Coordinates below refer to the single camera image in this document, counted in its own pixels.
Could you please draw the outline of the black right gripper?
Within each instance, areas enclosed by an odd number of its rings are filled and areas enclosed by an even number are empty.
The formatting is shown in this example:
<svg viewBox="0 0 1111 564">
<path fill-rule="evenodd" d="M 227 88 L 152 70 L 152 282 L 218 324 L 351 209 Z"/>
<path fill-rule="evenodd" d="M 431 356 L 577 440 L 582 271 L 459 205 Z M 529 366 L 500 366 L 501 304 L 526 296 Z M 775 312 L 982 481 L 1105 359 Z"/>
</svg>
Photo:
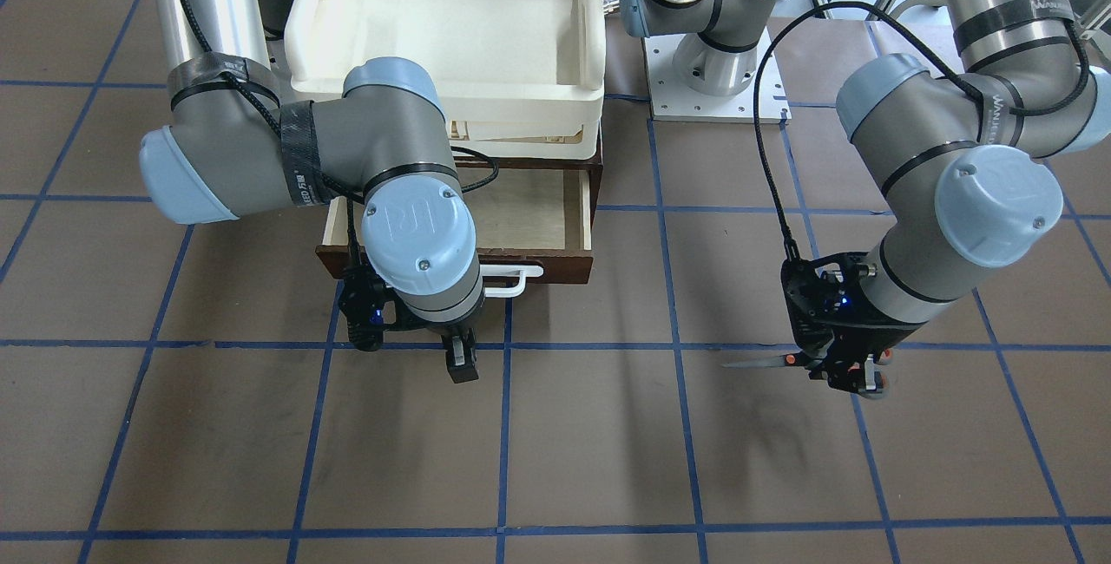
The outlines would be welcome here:
<svg viewBox="0 0 1111 564">
<path fill-rule="evenodd" d="M 339 310 L 346 315 L 346 329 L 359 351 L 382 348 L 386 333 L 427 330 L 442 336 L 447 371 L 456 384 L 477 381 L 476 331 L 466 325 L 436 324 L 417 318 L 399 294 L 378 276 L 372 266 L 354 264 L 342 272 L 344 290 Z"/>
</svg>

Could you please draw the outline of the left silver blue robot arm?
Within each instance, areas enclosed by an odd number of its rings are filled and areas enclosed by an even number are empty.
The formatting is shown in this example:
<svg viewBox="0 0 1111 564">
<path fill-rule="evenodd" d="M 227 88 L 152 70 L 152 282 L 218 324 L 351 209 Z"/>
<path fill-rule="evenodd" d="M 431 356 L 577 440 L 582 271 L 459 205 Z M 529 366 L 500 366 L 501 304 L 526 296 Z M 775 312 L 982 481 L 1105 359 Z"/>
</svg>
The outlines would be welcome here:
<svg viewBox="0 0 1111 564">
<path fill-rule="evenodd" d="M 838 119 L 897 219 L 869 252 L 788 245 L 798 353 L 831 387 L 884 393 L 889 349 L 1009 266 L 1061 216 L 1047 158 L 1108 134 L 1108 73 L 1088 66 L 1068 0 L 947 0 L 961 75 L 880 56 L 845 79 Z"/>
</svg>

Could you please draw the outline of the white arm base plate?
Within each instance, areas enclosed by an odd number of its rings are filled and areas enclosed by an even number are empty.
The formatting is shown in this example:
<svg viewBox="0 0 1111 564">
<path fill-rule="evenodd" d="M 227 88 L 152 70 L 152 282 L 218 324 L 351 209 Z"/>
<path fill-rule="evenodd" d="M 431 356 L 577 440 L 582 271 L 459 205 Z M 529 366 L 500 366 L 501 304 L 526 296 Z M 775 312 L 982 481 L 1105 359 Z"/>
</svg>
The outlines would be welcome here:
<svg viewBox="0 0 1111 564">
<path fill-rule="evenodd" d="M 760 59 L 770 46 L 762 31 L 754 49 L 725 53 L 711 49 L 697 34 L 643 39 L 652 114 L 662 121 L 759 122 L 778 124 L 792 117 L 774 58 L 770 58 L 758 89 L 753 81 Z"/>
</svg>

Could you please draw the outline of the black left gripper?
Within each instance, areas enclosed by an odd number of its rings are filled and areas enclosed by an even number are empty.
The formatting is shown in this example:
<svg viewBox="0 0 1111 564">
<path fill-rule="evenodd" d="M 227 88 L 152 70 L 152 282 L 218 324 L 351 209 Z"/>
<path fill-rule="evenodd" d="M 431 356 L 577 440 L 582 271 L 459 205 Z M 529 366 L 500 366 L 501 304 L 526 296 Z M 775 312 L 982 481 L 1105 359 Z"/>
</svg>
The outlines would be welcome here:
<svg viewBox="0 0 1111 564">
<path fill-rule="evenodd" d="M 894 344 L 894 318 L 864 295 L 865 276 L 877 268 L 864 254 L 833 254 L 805 260 L 790 256 L 780 279 L 794 342 L 802 353 L 821 357 L 863 356 Z M 834 361 L 829 386 L 849 393 L 873 393 L 872 361 Z"/>
</svg>

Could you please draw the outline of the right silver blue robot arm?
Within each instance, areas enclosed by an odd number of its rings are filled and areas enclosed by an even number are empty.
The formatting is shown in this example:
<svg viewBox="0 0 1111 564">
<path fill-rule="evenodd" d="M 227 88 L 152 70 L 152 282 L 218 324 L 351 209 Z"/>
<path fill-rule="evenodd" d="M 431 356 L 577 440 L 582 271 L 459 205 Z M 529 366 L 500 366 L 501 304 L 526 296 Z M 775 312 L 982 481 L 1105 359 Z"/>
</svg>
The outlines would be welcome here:
<svg viewBox="0 0 1111 564">
<path fill-rule="evenodd" d="M 409 59 L 369 59 L 332 101 L 283 102 L 258 0 L 159 0 L 172 122 L 139 153 L 149 195 L 184 225 L 344 197 L 348 265 L 339 306 L 356 348 L 430 328 L 447 371 L 476 381 L 483 308 L 476 221 L 464 203 L 431 78 Z"/>
</svg>

